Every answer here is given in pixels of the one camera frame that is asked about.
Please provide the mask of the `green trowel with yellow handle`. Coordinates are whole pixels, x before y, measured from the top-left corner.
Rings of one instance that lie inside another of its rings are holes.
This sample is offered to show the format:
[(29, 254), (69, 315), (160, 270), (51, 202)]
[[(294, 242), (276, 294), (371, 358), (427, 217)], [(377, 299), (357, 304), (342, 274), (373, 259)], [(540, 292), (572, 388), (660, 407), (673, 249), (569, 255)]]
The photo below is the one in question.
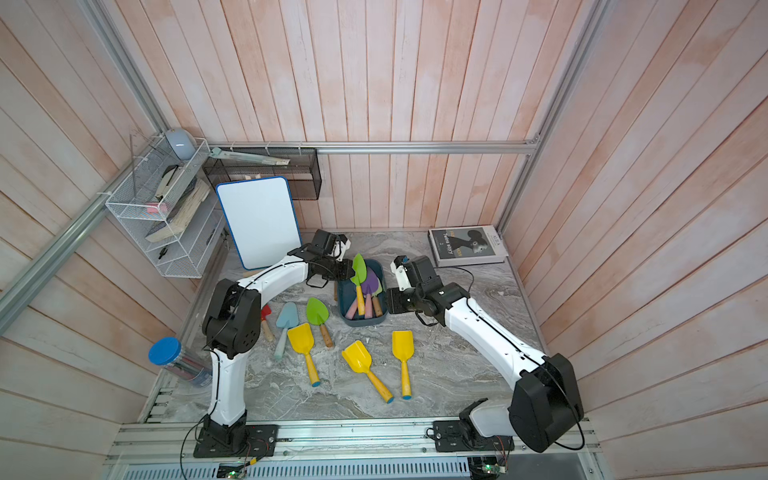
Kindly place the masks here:
[(351, 278), (351, 282), (355, 285), (358, 311), (360, 315), (365, 315), (366, 308), (364, 294), (362, 291), (362, 284), (367, 278), (367, 267), (361, 254), (357, 254), (354, 257), (352, 267), (354, 270), (354, 276)]

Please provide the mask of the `light green shovel wooden handle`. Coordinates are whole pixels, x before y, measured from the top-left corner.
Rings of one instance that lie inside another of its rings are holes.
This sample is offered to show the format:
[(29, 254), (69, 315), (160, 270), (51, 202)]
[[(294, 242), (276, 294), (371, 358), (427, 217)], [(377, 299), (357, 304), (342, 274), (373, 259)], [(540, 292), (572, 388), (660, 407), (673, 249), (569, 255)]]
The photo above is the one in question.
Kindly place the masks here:
[(372, 304), (373, 304), (373, 310), (375, 312), (375, 315), (377, 317), (381, 317), (383, 315), (383, 310), (381, 306), (381, 302), (379, 300), (379, 295), (382, 293), (383, 288), (381, 281), (379, 279), (376, 279), (377, 288), (372, 293)]

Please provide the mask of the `teal plastic storage box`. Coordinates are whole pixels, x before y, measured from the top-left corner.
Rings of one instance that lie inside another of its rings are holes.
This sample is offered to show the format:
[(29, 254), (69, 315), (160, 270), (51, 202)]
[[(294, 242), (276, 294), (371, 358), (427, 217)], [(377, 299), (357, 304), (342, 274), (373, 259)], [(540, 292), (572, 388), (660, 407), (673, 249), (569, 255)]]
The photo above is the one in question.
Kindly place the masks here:
[(342, 320), (350, 327), (381, 324), (388, 313), (382, 265), (372, 259), (366, 259), (365, 263), (367, 278), (360, 286), (351, 280), (336, 283), (339, 313)]

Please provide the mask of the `purple shovel with pink handle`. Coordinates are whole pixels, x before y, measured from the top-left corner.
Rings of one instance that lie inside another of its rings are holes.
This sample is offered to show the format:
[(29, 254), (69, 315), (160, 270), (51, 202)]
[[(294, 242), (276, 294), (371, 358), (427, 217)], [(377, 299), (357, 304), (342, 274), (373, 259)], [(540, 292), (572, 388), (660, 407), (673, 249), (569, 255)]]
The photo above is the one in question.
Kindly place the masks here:
[(364, 317), (366, 319), (380, 317), (382, 315), (382, 307), (377, 297), (380, 290), (380, 282), (370, 267), (367, 268), (367, 276), (362, 284), (362, 290), (365, 295)]

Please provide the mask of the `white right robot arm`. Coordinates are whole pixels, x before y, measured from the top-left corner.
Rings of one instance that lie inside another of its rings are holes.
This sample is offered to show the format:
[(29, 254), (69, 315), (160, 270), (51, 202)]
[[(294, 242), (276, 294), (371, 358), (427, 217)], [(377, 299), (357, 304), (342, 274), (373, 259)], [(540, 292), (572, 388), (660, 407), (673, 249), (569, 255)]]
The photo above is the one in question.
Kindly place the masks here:
[(391, 313), (412, 312), (419, 321), (433, 318), (434, 325), (468, 341), (512, 390), (508, 398), (481, 399), (460, 413), (460, 431), (469, 447), (484, 438), (516, 436), (532, 451), (543, 453), (580, 426), (584, 408), (574, 367), (566, 357), (548, 356), (513, 335), (468, 290), (443, 283), (428, 257), (401, 255), (390, 269), (397, 280), (387, 293)]

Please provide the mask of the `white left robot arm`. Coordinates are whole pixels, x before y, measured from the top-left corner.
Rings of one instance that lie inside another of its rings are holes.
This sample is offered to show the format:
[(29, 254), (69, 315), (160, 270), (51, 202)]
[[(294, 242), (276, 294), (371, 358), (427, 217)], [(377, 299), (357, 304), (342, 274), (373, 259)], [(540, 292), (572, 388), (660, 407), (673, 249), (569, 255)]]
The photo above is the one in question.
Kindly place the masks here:
[(261, 334), (261, 310), (290, 287), (315, 275), (348, 280), (353, 261), (345, 257), (351, 241), (344, 234), (318, 230), (312, 241), (289, 251), (271, 267), (238, 281), (221, 280), (211, 297), (202, 332), (212, 362), (209, 409), (202, 441), (232, 454), (247, 446), (245, 371), (250, 350)]

